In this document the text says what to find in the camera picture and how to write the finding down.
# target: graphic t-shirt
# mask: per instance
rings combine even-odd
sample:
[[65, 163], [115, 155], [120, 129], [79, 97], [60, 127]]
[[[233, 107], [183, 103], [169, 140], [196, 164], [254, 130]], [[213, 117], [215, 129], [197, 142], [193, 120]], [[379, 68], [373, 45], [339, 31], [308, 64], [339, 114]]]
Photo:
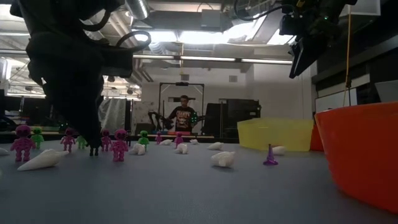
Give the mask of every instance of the graphic t-shirt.
[[195, 112], [191, 107], [183, 108], [182, 106], [176, 107], [173, 112], [170, 114], [169, 118], [175, 120], [175, 131], [192, 131], [190, 118], [192, 114]]

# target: man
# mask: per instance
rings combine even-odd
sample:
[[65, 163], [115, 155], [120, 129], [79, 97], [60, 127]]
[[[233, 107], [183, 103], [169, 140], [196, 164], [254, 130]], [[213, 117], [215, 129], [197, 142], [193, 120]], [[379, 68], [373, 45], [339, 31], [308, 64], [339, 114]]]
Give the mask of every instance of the man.
[[175, 120], [175, 131], [189, 131], [192, 132], [192, 128], [196, 124], [191, 124], [190, 118], [194, 114], [195, 110], [188, 106], [189, 98], [185, 95], [180, 97], [181, 106], [176, 107], [170, 114], [168, 119]]

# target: green alien figurine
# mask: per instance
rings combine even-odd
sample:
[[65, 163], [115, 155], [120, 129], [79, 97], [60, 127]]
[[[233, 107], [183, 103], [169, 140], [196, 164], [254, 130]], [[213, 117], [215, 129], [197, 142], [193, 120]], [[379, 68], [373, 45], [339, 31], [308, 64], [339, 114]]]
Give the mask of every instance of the green alien figurine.
[[32, 135], [32, 137], [30, 137], [30, 139], [33, 140], [33, 142], [35, 142], [36, 149], [40, 149], [41, 143], [44, 142], [44, 138], [42, 135], [42, 129], [35, 128], [35, 129], [33, 129], [33, 133], [34, 133], [34, 135]]
[[147, 151], [147, 145], [149, 145], [148, 132], [141, 131], [139, 134], [141, 135], [141, 138], [138, 139], [138, 143], [144, 145], [145, 151]]
[[77, 142], [77, 145], [78, 145], [77, 146], [78, 149], [84, 149], [85, 146], [87, 145], [86, 139], [84, 139], [83, 136], [81, 136], [81, 135], [79, 135], [76, 138], [76, 142]]

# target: white cone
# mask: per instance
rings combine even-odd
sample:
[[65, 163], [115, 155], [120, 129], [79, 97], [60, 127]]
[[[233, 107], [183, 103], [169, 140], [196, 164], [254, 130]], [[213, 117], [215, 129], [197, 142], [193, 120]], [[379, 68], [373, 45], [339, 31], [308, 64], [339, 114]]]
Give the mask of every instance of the white cone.
[[221, 148], [223, 147], [224, 143], [221, 142], [216, 142], [211, 144], [209, 147], [207, 147], [207, 149], [209, 150], [221, 150]]
[[57, 165], [60, 160], [67, 155], [68, 151], [57, 152], [54, 149], [46, 149], [35, 158], [26, 162], [18, 168], [18, 171], [40, 169]]
[[9, 154], [10, 154], [9, 151], [7, 151], [3, 148], [0, 148], [0, 156], [8, 156]]
[[186, 144], [179, 144], [174, 151], [181, 154], [188, 154], [188, 146]]
[[173, 142], [173, 140], [171, 140], [171, 139], [166, 139], [166, 140], [160, 142], [159, 145], [160, 145], [160, 146], [169, 146], [169, 145], [172, 144], [172, 142]]
[[285, 155], [286, 147], [284, 146], [277, 146], [272, 148], [272, 152], [275, 156], [283, 156]]
[[234, 164], [235, 152], [220, 152], [211, 157], [214, 166], [231, 167]]
[[145, 154], [145, 146], [142, 144], [135, 144], [132, 149], [129, 150], [129, 154], [134, 154], [134, 155], [144, 155]]
[[196, 140], [196, 139], [192, 139], [190, 142], [191, 142], [192, 144], [199, 144], [198, 140]]

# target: yellow bin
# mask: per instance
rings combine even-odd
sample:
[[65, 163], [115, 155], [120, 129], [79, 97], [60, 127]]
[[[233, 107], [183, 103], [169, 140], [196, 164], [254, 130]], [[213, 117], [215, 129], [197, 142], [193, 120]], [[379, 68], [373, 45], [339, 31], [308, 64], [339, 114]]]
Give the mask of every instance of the yellow bin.
[[238, 122], [239, 144], [243, 147], [268, 150], [268, 144], [285, 146], [288, 151], [310, 150], [312, 120], [258, 118]]

